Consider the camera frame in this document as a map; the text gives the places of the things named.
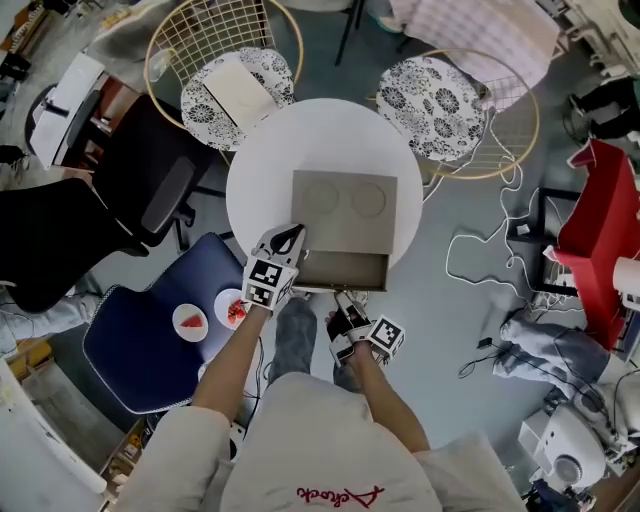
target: chair cushion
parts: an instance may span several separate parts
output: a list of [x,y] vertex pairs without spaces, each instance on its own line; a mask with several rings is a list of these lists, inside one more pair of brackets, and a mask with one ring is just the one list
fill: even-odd
[[[203,235],[143,292],[114,287],[87,331],[84,353],[106,386],[131,412],[144,414],[188,402],[198,370],[232,332],[213,304],[227,288],[242,287],[242,267],[224,242]],[[190,343],[173,328],[173,310],[194,304],[206,315],[204,340]]]

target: white shirt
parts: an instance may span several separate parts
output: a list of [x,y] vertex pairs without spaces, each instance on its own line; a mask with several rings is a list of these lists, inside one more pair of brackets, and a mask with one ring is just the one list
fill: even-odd
[[267,389],[235,466],[229,428],[208,409],[169,411],[117,512],[525,510],[486,438],[412,455],[364,397],[309,375]]

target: sleeve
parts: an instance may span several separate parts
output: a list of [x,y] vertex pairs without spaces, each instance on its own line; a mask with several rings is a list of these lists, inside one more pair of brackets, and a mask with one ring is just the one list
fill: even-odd
[[229,444],[227,418],[201,407],[170,410],[158,424],[118,498],[116,512],[191,512]]
[[486,436],[472,434],[414,455],[444,512],[526,512]]

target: floral cushion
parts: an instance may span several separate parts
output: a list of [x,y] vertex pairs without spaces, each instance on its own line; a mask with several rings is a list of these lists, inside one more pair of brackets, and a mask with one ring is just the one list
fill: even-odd
[[378,112],[407,139],[414,153],[450,162],[482,139],[480,99],[454,66],[433,57],[412,57],[382,74]]
[[185,128],[203,144],[222,151],[237,151],[246,137],[224,113],[202,80],[226,59],[237,58],[273,97],[278,107],[293,103],[291,70],[282,56],[271,49],[242,48],[209,62],[182,90],[180,105]]

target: floor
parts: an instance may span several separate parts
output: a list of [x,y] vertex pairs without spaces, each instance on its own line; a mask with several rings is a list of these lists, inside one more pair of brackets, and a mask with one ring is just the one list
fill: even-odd
[[[366,104],[365,97],[375,91],[380,74],[400,58],[395,47],[401,37],[382,32],[365,15],[360,31],[354,33],[349,41],[342,66],[335,68],[333,60],[346,16],[300,11],[294,14],[305,41],[305,66],[296,87],[296,98],[301,101],[323,96],[337,97]],[[46,64],[47,69],[55,69],[54,74],[61,75],[75,51],[88,42],[86,36],[95,24],[90,21],[82,23],[86,26],[65,39],[71,42],[68,47],[65,43],[65,51],[60,58],[56,56]],[[290,33],[279,28],[277,22],[273,29],[277,36],[281,31],[283,38],[290,37]],[[412,43],[403,55],[417,54],[421,48],[420,43]],[[281,51],[292,62],[292,55],[288,55],[291,45],[285,44]],[[33,89],[32,84],[23,86],[18,94],[31,94],[36,85],[42,88],[47,85],[45,82],[47,80],[39,81]],[[535,88],[541,110],[540,137],[523,165],[522,189],[517,197],[508,196],[507,206],[514,213],[526,211],[530,195],[540,185],[581,189],[582,174],[566,166],[566,159],[576,146],[562,127],[561,113],[568,92],[572,89],[585,92],[597,83],[598,77],[588,67],[584,53],[580,48],[574,48],[552,62],[547,77]],[[19,112],[22,110],[16,108],[14,123],[20,119]],[[206,184],[224,187],[225,176],[226,168],[216,167],[206,176]],[[33,183],[40,179],[42,177],[34,171],[24,181]],[[446,180],[425,204],[413,244],[391,269],[389,291],[372,294],[369,301],[371,317],[384,313],[406,328],[407,341],[386,373],[400,396],[415,411],[435,447],[478,429],[484,430],[498,448],[508,447],[520,422],[540,407],[541,398],[549,390],[548,386],[538,383],[494,377],[490,362],[479,363],[471,376],[458,379],[462,365],[486,355],[476,350],[478,340],[485,336],[499,339],[498,328],[506,313],[522,305],[522,301],[517,300],[506,287],[494,284],[471,287],[450,279],[444,271],[447,248],[456,232],[468,229],[486,236],[502,221],[498,203],[502,186],[500,179],[479,182]],[[196,195],[190,203],[197,211],[196,224],[190,230],[192,240],[208,231],[228,229],[221,200]],[[569,214],[569,205],[559,206],[563,216]],[[230,247],[243,261],[244,255],[234,241],[230,242]],[[522,251],[525,259],[530,259],[531,254],[526,247],[515,249]],[[151,250],[149,257],[112,254],[98,264],[92,274],[103,290],[113,284],[142,290],[176,257],[176,241],[170,235],[159,247]],[[508,252],[499,239],[486,246],[465,240],[452,251],[451,268],[470,279],[494,275],[513,280],[519,283],[524,294],[526,285],[521,267],[516,264],[513,269],[505,268],[507,257]],[[319,296],[312,307],[322,319],[333,307],[332,299],[328,295]],[[584,320],[580,313],[551,312],[543,321],[580,325]],[[319,326],[312,372],[330,378],[332,359],[327,348],[328,338],[323,322],[319,322]],[[274,330],[275,321],[271,321],[263,336],[265,361],[270,361],[273,356]],[[77,339],[81,332],[71,337],[74,336]],[[75,347],[75,351],[79,347],[77,343],[57,345],[59,350],[64,350],[61,345]],[[76,362],[70,365],[81,364],[80,359],[76,358]],[[254,386],[253,376],[250,376],[247,389],[253,391]]]

